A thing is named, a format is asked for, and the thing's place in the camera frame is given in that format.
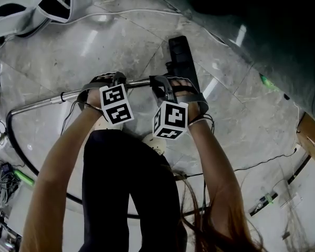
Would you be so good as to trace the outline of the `person's right forearm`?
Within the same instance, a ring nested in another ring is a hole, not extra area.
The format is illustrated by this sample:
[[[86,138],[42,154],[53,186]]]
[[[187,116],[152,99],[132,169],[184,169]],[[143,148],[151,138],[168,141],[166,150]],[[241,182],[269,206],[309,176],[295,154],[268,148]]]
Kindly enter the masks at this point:
[[[210,205],[195,223],[196,252],[258,252],[247,226],[242,193],[232,166],[205,120],[189,127],[201,159]]]

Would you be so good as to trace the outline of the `green plastic item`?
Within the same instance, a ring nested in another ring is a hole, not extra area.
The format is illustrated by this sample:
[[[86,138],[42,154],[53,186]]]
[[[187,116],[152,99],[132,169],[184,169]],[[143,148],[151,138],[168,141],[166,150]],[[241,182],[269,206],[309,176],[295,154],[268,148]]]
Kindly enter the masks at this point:
[[[279,91],[279,88],[277,88],[269,79],[267,79],[264,75],[259,74],[260,79],[262,81],[262,84],[267,87],[270,90]]]

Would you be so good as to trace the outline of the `person's black trousers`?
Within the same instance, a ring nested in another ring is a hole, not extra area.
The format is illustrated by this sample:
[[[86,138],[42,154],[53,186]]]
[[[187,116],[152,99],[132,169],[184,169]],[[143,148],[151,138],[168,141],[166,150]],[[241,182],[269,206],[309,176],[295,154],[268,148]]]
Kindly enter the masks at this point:
[[[84,243],[79,252],[128,252],[128,206],[140,218],[139,252],[186,252],[179,193],[166,158],[121,130],[95,130],[84,148]]]

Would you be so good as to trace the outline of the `large cardboard box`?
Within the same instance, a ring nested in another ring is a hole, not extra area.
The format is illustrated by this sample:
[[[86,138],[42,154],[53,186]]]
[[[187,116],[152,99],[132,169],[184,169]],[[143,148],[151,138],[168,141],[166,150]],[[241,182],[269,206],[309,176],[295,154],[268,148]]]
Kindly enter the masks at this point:
[[[307,113],[304,113],[296,133],[300,145],[315,160],[315,121]]]

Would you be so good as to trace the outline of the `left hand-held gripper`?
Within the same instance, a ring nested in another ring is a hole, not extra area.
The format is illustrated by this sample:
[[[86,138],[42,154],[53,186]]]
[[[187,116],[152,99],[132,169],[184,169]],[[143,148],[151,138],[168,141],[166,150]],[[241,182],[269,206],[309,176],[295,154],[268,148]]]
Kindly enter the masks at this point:
[[[120,125],[134,120],[124,85],[127,78],[121,72],[104,73],[94,77],[80,90],[80,102],[87,102],[91,89],[99,89],[103,115],[111,125]]]

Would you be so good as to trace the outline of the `person's right shoe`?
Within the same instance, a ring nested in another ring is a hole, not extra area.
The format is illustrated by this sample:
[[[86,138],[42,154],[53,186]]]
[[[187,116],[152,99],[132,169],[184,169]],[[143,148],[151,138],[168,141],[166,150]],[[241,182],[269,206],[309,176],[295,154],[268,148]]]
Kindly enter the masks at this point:
[[[166,140],[157,138],[152,133],[147,134],[142,142],[152,148],[158,155],[163,155],[166,150]]]

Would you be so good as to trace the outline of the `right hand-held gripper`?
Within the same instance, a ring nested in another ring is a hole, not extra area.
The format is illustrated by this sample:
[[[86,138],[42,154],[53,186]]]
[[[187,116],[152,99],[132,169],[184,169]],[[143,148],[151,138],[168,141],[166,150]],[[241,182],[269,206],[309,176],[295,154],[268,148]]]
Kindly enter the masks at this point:
[[[205,119],[208,103],[204,95],[194,87],[172,87],[167,76],[149,76],[153,92],[169,93],[167,99],[160,99],[159,108],[152,119],[154,137],[177,140],[197,121]],[[196,103],[198,115],[189,118],[189,104]]]

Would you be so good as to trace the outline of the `person's left hand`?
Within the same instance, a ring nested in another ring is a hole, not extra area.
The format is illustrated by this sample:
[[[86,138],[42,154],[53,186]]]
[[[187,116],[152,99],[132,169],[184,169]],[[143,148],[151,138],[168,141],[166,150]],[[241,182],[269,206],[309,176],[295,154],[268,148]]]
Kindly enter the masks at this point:
[[[88,92],[87,103],[95,108],[101,108],[101,97],[99,89],[90,89]]]

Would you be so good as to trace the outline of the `pile of black adapters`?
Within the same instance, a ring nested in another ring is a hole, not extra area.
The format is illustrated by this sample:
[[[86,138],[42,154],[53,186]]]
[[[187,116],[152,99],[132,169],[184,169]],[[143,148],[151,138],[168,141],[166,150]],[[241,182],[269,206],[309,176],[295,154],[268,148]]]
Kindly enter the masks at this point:
[[[21,180],[14,171],[11,164],[0,160],[0,208],[8,206],[19,189]]]

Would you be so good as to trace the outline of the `white and black round device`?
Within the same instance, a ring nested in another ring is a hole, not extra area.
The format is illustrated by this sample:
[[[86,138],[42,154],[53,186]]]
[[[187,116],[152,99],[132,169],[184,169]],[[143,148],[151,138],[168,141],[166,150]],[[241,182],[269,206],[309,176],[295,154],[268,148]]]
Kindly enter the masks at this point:
[[[0,0],[0,46],[9,36],[28,37],[54,21],[67,24],[93,0]]]

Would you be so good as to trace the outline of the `black vacuum floor nozzle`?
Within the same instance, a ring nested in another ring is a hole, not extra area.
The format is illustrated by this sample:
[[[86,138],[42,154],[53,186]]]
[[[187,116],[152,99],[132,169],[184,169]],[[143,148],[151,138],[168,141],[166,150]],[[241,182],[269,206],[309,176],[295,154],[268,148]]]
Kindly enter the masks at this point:
[[[167,62],[167,76],[187,79],[196,94],[200,93],[193,57],[186,36],[168,40],[171,61]]]

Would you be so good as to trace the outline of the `person's right hand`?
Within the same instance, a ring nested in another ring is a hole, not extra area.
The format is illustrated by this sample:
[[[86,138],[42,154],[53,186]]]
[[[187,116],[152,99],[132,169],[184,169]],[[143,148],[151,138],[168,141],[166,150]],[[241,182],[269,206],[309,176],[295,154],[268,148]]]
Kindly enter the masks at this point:
[[[192,84],[186,81],[185,79],[172,79],[171,80],[171,85],[173,87],[181,87],[181,86],[186,86],[186,87],[191,87]],[[178,92],[174,93],[176,97],[182,97],[182,96],[188,96],[192,95],[191,92],[185,90],[184,88],[180,88]],[[188,120],[192,121],[194,120],[197,116],[199,116],[200,110],[197,102],[189,102],[188,103]]]

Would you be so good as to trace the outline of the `silver metal vacuum tube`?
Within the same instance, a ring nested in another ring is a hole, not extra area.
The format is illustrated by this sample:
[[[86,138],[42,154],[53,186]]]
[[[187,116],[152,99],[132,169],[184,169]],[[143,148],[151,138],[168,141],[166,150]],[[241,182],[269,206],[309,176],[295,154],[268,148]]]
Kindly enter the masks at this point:
[[[126,80],[124,78],[120,78],[118,81],[119,83],[123,83],[124,86],[128,89],[133,89],[133,88],[138,88],[138,87],[144,87],[144,86],[149,86],[150,85],[150,79],[149,78],[142,78],[142,79],[134,79],[134,80]],[[37,109],[40,107],[48,106],[51,104],[61,104],[63,102],[66,102],[68,100],[72,99],[77,99],[82,92],[85,92],[89,89],[94,89],[97,88],[99,89],[100,87],[103,86],[113,86],[113,80],[112,79],[106,79],[106,80],[97,80],[96,82],[91,82],[83,86],[81,90],[75,90],[75,91],[70,91],[70,92],[62,92],[61,94],[35,101],[32,103],[29,103],[25,106],[18,107],[16,109],[11,110],[6,119],[12,118],[14,115]]]

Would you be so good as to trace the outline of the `person's left forearm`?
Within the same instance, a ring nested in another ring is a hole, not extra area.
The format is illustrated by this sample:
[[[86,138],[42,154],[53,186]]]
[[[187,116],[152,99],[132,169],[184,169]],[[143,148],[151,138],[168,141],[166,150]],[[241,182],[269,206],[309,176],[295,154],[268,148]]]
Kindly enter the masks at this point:
[[[62,252],[66,193],[80,148],[101,117],[84,109],[49,151],[30,201],[20,252]]]

